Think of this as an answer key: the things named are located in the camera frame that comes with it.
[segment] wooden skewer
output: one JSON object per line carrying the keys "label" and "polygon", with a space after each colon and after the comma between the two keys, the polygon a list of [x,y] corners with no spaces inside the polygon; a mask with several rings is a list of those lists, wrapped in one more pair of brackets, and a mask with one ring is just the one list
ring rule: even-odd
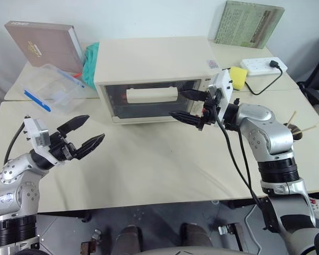
{"label": "wooden skewer", "polygon": [[316,125],[315,125],[315,126],[308,127],[307,129],[303,129],[303,130],[297,131],[297,132],[295,132],[295,133],[292,133],[292,135],[301,134],[301,133],[304,132],[304,131],[308,131],[308,130],[314,129],[314,128],[316,128]]}
{"label": "wooden skewer", "polygon": [[292,114],[290,120],[289,120],[288,123],[287,123],[287,127],[290,125],[290,122],[291,122],[292,119],[295,117],[296,113],[297,113],[297,111],[294,111],[294,113]]}

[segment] plastic storage box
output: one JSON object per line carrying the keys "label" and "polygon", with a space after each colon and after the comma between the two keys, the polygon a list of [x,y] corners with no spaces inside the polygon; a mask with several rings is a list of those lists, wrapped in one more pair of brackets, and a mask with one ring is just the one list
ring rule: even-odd
{"label": "plastic storage box", "polygon": [[83,101],[75,98],[85,88],[81,81],[50,64],[35,68],[20,85],[22,92],[44,110],[65,113]]}

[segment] white table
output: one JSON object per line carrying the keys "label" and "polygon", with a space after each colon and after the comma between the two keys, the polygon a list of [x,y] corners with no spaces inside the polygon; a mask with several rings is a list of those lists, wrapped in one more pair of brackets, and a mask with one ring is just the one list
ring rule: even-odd
{"label": "white table", "polygon": [[[210,46],[215,55],[216,61],[222,69],[231,66],[239,66],[239,62],[245,58],[256,58],[256,57],[272,57],[271,52],[264,47],[263,49],[246,48],[231,45],[215,44],[210,42]],[[30,72],[33,70],[29,62],[26,63],[25,67],[21,71],[18,79],[10,90],[5,95],[5,100],[16,101],[16,100],[29,100],[23,93],[21,89],[21,81],[26,79]],[[247,82],[254,91],[261,91],[265,88],[271,81],[275,79],[277,75],[264,75],[256,77],[248,77]],[[267,90],[290,90],[298,89],[298,86],[290,78],[289,75],[284,74],[280,79],[278,79],[271,87]],[[241,91],[249,91],[246,86]],[[97,92],[90,87],[87,87],[82,93],[80,98],[99,98]]]}
{"label": "white table", "polygon": [[[314,130],[294,143],[296,163],[309,192],[319,191],[319,117],[297,89],[266,91],[258,97],[234,92],[232,99],[262,104],[286,122],[298,110],[293,123],[301,129],[318,123]],[[68,135],[77,147],[100,133],[102,144],[81,161],[51,169],[40,182],[39,211],[61,211],[143,205],[150,203],[239,199],[250,196],[238,176],[221,131],[206,126],[203,132],[179,122],[112,125],[102,114],[99,99],[86,99],[70,115],[52,116],[31,101],[3,102],[0,107],[0,170],[7,146],[25,114],[40,118],[50,132],[81,114],[91,117],[80,129]],[[244,172],[238,135],[229,132],[233,151]],[[257,162],[245,142],[253,189],[263,195]],[[16,157],[31,149],[20,135],[12,149]]]}

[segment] teal rag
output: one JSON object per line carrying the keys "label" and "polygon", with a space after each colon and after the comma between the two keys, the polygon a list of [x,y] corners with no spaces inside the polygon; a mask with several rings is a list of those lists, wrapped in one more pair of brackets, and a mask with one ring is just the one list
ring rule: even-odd
{"label": "teal rag", "polygon": [[99,43],[95,42],[86,48],[82,78],[83,81],[92,89],[96,89],[93,83],[94,71],[96,70],[97,54],[99,49]]}

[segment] oven window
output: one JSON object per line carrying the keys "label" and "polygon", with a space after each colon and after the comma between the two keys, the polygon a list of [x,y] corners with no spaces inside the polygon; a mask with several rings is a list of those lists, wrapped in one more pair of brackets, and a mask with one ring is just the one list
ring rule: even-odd
{"label": "oven window", "polygon": [[[161,117],[169,116],[168,112],[171,111],[189,112],[191,110],[193,102],[181,96],[179,94],[179,91],[186,89],[198,89],[200,82],[201,80],[156,83],[151,82],[142,84],[107,85],[105,86],[105,88],[114,116],[118,116],[119,118]],[[176,101],[141,104],[129,104],[127,102],[127,89],[151,89],[169,87],[177,87],[178,98]]]}

